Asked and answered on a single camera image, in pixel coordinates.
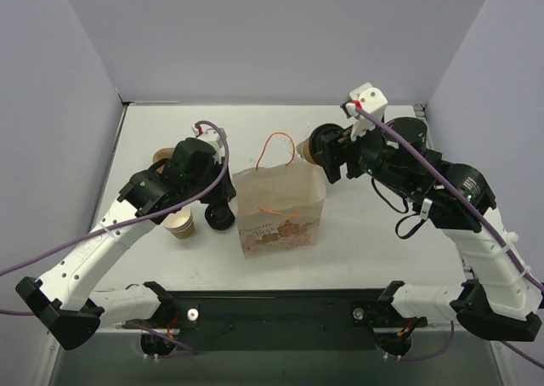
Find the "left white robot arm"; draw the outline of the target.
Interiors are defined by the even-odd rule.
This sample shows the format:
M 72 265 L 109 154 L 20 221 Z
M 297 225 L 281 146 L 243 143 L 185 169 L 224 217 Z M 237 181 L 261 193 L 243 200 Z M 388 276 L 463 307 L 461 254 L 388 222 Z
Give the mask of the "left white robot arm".
M 148 321 L 165 326 L 173 296 L 154 281 L 99 292 L 96 285 L 125 252 L 192 202 L 226 205 L 235 197 L 223 136 L 179 142 L 171 157 L 134 174 L 107 213 L 51 270 L 25 277 L 16 292 L 66 350 L 86 343 L 102 326 Z

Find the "single brown paper cup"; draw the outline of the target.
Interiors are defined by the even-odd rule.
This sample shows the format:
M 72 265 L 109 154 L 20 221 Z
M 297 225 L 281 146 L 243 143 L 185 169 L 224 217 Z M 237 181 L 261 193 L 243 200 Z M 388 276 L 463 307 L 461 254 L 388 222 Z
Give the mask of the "single brown paper cup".
M 315 150 L 313 148 L 312 140 L 310 137 L 306 138 L 304 141 L 297 144 L 296 150 L 297 150 L 298 156 L 302 160 L 312 165 L 317 165 L 317 161 L 315 160 Z

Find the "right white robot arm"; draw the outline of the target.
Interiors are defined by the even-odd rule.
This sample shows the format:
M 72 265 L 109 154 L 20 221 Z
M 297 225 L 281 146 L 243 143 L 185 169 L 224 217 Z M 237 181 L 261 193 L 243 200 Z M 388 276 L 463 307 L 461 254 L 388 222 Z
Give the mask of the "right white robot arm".
M 458 321 L 490 341 L 532 342 L 541 329 L 542 291 L 527 278 L 502 223 L 496 197 L 476 168 L 443 160 L 428 148 L 426 124 L 412 117 L 387 122 L 353 138 L 349 128 L 327 123 L 309 137 L 307 153 L 330 183 L 347 168 L 350 179 L 368 174 L 452 240 L 473 279 L 449 287 L 391 282 L 377 303 L 389 325 L 403 318 Z

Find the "brown cardboard cup carrier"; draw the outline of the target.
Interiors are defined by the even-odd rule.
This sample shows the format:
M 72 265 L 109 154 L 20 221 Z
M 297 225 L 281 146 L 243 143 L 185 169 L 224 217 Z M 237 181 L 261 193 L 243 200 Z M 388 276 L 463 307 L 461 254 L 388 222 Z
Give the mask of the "brown cardboard cup carrier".
M 173 155 L 173 152 L 174 152 L 174 148 L 173 147 L 168 147 L 168 148 L 162 148 L 160 150 L 158 150 L 153 158 L 152 158 L 152 168 L 157 172 L 157 173 L 161 173 L 163 171 L 163 168 L 166 164 L 166 160 L 169 160 L 172 155 Z

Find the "paper takeout bag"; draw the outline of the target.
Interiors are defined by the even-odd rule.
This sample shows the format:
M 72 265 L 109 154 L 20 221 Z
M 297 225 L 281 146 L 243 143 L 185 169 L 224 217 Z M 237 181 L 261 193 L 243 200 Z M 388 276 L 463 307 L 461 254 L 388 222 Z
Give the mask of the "paper takeout bag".
M 290 158 L 264 167 L 261 161 L 275 136 L 288 140 Z M 236 190 L 233 213 L 245 258 L 289 252 L 317 242 L 326 182 L 318 166 L 298 156 L 288 133 L 272 133 L 255 165 L 233 174 L 232 182 Z

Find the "black cup lid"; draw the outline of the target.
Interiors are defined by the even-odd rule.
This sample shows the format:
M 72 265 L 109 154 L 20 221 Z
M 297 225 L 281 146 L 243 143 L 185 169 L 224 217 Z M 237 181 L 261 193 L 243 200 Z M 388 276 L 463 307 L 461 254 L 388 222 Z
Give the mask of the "black cup lid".
M 324 167 L 334 161 L 337 140 L 343 128 L 334 123 L 325 123 L 317 127 L 309 136 L 309 154 L 313 162 Z

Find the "stack of brown paper cups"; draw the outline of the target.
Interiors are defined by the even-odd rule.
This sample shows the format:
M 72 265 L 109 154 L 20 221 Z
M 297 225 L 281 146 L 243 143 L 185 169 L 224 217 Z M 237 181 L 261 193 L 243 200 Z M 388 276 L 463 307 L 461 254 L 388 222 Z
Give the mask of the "stack of brown paper cups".
M 180 240 L 187 239 L 195 233 L 193 213 L 189 207 L 169 214 L 161 225 Z

